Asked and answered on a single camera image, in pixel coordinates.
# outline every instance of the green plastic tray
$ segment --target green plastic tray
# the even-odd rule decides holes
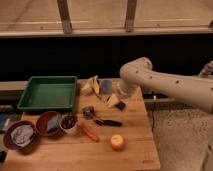
[[[76,96],[76,76],[33,76],[18,103],[26,112],[72,110]]]

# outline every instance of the floor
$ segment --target floor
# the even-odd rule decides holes
[[[74,29],[124,27],[127,0],[67,2]],[[138,0],[135,27],[207,26],[212,20],[211,0]],[[0,31],[61,29],[57,1],[0,1]]]
[[[146,106],[154,123],[160,171],[200,171],[213,135],[213,115],[178,102],[149,102]]]

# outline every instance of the apple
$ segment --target apple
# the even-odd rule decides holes
[[[121,135],[115,134],[110,138],[110,144],[113,150],[123,150],[125,146],[125,141]]]

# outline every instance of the food item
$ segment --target food item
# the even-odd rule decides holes
[[[92,132],[87,125],[85,125],[84,122],[80,123],[79,126],[81,127],[81,129],[84,131],[84,133],[93,141],[95,142],[99,142],[99,137],[94,133]]]
[[[125,146],[125,140],[121,135],[115,134],[111,137],[110,144],[114,150],[123,150]]]
[[[120,102],[120,99],[116,96],[116,94],[112,94],[107,100],[107,106],[113,107]]]
[[[92,89],[92,86],[89,84],[89,82],[87,82],[84,87],[81,89],[82,93],[85,95],[85,96],[89,96],[93,93],[93,89]]]

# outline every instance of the black wall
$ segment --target black wall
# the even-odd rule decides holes
[[[122,64],[146,56],[154,70],[197,75],[213,60],[213,34],[0,39],[0,81],[35,75],[119,77]]]

